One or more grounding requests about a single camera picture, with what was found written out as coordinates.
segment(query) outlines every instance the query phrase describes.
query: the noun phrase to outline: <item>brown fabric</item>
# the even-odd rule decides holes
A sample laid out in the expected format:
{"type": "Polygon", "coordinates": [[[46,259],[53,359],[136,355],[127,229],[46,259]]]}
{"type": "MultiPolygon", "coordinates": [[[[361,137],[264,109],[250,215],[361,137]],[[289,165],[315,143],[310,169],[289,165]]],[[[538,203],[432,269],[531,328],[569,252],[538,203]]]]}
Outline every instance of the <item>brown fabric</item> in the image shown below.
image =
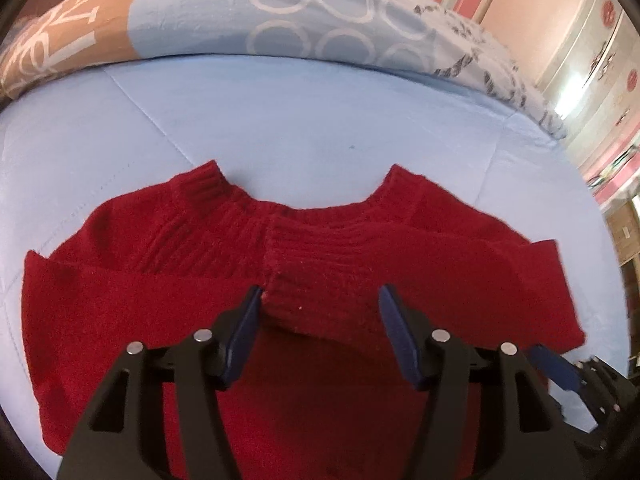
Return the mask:
{"type": "Polygon", "coordinates": [[[0,94],[78,67],[139,59],[127,31],[133,0],[64,0],[33,22],[0,60],[0,94]]]}

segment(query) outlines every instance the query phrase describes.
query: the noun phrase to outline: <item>light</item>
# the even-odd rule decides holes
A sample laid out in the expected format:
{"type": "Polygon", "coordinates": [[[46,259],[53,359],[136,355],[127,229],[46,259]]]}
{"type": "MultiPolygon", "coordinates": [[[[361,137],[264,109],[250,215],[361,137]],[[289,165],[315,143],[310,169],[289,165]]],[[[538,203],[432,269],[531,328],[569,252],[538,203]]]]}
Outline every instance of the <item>light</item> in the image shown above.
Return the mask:
{"type": "Polygon", "coordinates": [[[586,89],[584,79],[579,75],[576,74],[569,79],[569,82],[560,95],[558,105],[556,106],[556,114],[558,114],[561,119],[566,119],[567,116],[574,111],[574,108],[577,107],[586,89]]]}

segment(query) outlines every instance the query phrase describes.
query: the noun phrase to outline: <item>blue mattress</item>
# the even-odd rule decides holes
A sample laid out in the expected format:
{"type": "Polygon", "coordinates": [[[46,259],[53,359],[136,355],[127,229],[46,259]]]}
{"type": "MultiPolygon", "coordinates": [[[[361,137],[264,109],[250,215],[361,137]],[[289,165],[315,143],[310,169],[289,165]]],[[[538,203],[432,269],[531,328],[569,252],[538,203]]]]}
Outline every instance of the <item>blue mattress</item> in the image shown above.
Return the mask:
{"type": "Polygon", "coordinates": [[[577,170],[529,118],[448,82],[273,57],[130,62],[29,92],[0,115],[0,150],[0,404],[52,475],[60,458],[42,442],[21,337],[24,255],[51,253],[105,200],[210,159],[254,197],[297,208],[362,200],[398,163],[531,240],[557,239],[588,335],[568,358],[625,371],[618,263],[577,170]]]}

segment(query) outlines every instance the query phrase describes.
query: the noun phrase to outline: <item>knit fabric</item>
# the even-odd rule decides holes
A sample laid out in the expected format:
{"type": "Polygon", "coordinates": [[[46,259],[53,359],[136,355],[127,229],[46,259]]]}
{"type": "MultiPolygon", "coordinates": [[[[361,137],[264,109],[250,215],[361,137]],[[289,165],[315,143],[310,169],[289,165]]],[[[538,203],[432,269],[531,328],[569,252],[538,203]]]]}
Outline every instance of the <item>knit fabric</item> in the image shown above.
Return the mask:
{"type": "MultiPolygon", "coordinates": [[[[63,453],[128,342],[175,344],[253,283],[262,327],[218,396],[245,480],[401,477],[424,394],[394,362],[383,283],[476,346],[584,342],[555,242],[532,244],[421,176],[394,166],[361,203],[295,210],[254,200],[210,162],[106,202],[49,258],[28,254],[23,337],[45,443],[63,453]]],[[[184,478],[174,400],[169,388],[167,447],[184,478]]]]}

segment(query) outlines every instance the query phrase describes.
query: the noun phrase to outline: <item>ribbed collar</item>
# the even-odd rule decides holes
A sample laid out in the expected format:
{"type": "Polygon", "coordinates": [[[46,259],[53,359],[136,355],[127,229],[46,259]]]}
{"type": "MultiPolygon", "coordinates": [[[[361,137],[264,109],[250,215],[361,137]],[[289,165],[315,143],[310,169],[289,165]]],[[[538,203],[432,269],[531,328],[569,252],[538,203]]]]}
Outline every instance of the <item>ribbed collar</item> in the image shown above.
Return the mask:
{"type": "Polygon", "coordinates": [[[178,207],[185,209],[192,218],[200,219],[206,227],[210,222],[218,224],[221,207],[227,215],[244,216],[247,221],[271,216],[308,225],[344,224],[369,218],[401,220],[412,213],[424,182],[424,177],[395,164],[382,184],[362,202],[313,209],[295,209],[256,200],[240,187],[230,184],[214,161],[175,176],[170,185],[178,207]]]}

